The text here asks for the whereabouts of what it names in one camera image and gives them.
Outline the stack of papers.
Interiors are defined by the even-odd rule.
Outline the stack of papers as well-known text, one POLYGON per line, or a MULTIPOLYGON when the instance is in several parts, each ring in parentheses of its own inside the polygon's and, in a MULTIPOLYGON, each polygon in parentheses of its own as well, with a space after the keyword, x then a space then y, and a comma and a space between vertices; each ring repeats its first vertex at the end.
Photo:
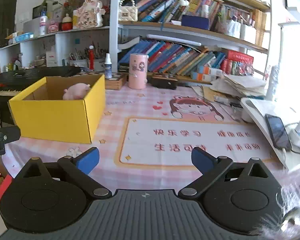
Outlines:
POLYGON ((234 97, 264 97, 267 83, 253 76, 223 75, 212 81, 210 88, 234 97))

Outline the white laptop stand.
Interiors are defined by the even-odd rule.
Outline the white laptop stand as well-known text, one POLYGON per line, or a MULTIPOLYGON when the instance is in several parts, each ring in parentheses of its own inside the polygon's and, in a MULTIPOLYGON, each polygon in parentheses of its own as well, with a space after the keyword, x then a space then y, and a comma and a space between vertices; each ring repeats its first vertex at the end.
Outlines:
POLYGON ((283 153, 281 150, 278 150, 274 147, 264 115, 270 114, 280 117, 285 126, 290 124, 286 127, 286 131, 289 132, 293 128, 292 123, 300 121, 300 113, 296 113, 291 107, 282 103, 251 98, 242 98, 241 106, 253 119, 255 124, 257 124, 258 128, 261 130, 266 140, 270 143, 271 148, 274 150, 274 153, 284 167, 288 170, 292 170, 294 167, 299 165, 300 153, 291 151, 283 153))

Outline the wooden chess box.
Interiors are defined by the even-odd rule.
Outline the wooden chess box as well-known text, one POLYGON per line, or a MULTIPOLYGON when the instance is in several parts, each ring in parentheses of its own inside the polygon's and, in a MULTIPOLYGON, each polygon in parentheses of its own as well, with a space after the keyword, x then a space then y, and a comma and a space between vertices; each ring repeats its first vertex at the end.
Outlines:
POLYGON ((113 73, 111 79, 105 80, 105 88, 108 90, 120 90, 127 82, 127 74, 113 73))

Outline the pink cylindrical humidifier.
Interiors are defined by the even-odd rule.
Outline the pink cylindrical humidifier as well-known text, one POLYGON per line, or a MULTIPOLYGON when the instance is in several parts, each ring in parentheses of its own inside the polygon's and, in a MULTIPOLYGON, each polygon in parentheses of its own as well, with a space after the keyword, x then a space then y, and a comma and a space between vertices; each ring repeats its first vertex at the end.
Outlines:
POLYGON ((147 83, 148 55, 131 54, 129 59, 128 87, 144 89, 147 83))

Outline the black yamaha keyboard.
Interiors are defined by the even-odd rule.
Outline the black yamaha keyboard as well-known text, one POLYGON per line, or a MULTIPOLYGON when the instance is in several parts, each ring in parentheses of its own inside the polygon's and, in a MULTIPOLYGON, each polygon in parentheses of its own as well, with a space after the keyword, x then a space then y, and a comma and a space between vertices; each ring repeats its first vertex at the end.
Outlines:
POLYGON ((71 77, 80 72, 81 68, 74 66, 39 67, 3 72, 0 74, 0 96, 13 97, 44 77, 71 77))

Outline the yellow cardboard box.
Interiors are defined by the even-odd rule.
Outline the yellow cardboard box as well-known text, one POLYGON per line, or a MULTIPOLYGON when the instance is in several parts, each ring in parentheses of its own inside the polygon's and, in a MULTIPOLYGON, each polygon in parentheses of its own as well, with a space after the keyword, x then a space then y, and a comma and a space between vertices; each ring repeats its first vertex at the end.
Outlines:
POLYGON ((21 136, 90 144, 106 106, 103 74, 44 77, 9 100, 21 136), (64 100, 70 87, 89 86, 84 98, 64 100))

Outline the brown retro radio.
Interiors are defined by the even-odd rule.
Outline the brown retro radio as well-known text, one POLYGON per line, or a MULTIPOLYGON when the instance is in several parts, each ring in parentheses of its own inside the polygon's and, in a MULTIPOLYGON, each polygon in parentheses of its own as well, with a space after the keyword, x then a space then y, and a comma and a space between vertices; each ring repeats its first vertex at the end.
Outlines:
POLYGON ((153 74, 150 83, 160 89, 176 90, 178 79, 173 74, 153 74))

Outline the white blue spray bottle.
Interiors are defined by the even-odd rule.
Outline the white blue spray bottle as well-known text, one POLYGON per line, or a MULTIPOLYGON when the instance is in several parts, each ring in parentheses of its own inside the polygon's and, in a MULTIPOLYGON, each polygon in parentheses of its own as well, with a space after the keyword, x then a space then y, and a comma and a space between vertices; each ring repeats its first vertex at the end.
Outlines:
POLYGON ((106 53, 106 58, 104 61, 104 75, 106 79, 112 78, 112 63, 109 53, 106 53))

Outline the pink checkered tablecloth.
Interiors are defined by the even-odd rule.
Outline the pink checkered tablecloth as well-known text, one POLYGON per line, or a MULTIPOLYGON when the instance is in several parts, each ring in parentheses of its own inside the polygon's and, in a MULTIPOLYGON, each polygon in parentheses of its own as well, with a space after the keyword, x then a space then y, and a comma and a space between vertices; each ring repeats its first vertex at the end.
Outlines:
POLYGON ((54 163, 98 148, 100 161, 90 177, 108 188, 179 191, 200 177, 193 166, 195 147, 246 163, 263 161, 280 183, 287 168, 256 124, 235 121, 232 109, 200 98, 191 88, 147 86, 106 90, 106 106, 93 142, 79 144, 22 137, 6 145, 2 157, 15 177, 33 157, 54 163))

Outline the row of leaning books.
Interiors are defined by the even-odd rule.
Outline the row of leaning books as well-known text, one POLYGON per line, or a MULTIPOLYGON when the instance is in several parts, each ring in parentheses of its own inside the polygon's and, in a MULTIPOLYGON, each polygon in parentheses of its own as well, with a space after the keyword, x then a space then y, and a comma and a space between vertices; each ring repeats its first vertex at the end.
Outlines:
POLYGON ((214 77, 226 75, 252 76, 254 58, 248 54, 225 49, 198 48, 180 42, 141 39, 119 60, 118 71, 129 70, 130 57, 133 54, 148 56, 150 73, 172 74, 203 80, 204 75, 214 77))

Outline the black smartphone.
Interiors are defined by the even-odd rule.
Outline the black smartphone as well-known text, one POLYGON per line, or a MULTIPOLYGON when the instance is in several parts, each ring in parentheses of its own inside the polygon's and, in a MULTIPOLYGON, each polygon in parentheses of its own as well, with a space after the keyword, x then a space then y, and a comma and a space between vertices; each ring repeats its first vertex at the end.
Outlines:
POLYGON ((270 114, 265 114, 264 118, 274 147, 291 151, 292 145, 281 118, 270 114))

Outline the white shelf unit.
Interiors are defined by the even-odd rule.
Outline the white shelf unit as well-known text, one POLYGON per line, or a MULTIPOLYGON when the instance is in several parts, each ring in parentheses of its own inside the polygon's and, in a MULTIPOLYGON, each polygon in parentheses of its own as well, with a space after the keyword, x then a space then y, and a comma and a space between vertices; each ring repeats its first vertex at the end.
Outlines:
POLYGON ((45 56, 48 51, 55 53, 57 64, 61 66, 71 53, 84 51, 90 45, 95 45, 97 51, 108 50, 109 27, 60 31, 5 46, 0 48, 0 70, 4 72, 16 58, 27 68, 37 56, 45 56))

